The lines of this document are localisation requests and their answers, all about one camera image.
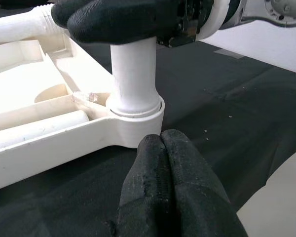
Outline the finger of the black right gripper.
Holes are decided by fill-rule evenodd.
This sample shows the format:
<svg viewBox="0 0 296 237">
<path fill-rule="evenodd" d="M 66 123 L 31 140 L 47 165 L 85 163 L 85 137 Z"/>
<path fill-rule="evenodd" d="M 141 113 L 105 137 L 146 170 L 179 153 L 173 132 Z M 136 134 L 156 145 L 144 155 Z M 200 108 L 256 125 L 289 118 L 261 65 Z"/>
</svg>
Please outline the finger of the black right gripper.
<svg viewBox="0 0 296 237">
<path fill-rule="evenodd" d="M 66 28 L 69 18 L 91 2 L 92 0 L 60 0 L 52 6 L 52 18 L 58 26 Z"/>
<path fill-rule="evenodd" d="M 178 23 L 178 0 L 94 0 L 68 19 L 80 42 L 125 44 L 164 36 Z"/>
</svg>

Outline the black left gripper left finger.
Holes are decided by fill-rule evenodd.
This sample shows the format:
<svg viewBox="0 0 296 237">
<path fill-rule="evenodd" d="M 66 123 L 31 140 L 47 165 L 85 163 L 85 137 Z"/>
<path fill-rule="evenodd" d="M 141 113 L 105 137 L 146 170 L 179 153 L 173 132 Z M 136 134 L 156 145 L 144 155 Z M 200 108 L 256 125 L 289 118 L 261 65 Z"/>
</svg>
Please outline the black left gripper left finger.
<svg viewBox="0 0 296 237">
<path fill-rule="evenodd" d="M 172 181 L 167 152 L 158 135 L 148 135 L 121 189 L 119 237 L 167 237 L 171 224 Z"/>
</svg>

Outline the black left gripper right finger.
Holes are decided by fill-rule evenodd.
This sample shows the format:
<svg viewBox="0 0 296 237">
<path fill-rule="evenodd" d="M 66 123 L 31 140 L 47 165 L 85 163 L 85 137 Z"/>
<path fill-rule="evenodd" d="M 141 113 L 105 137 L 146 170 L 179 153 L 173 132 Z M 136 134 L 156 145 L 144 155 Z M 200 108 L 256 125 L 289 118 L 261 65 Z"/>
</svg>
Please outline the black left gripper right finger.
<svg viewBox="0 0 296 237">
<path fill-rule="evenodd" d="M 183 237 L 247 235 L 217 175 L 188 137 L 162 133 L 172 171 L 176 210 Z"/>
</svg>

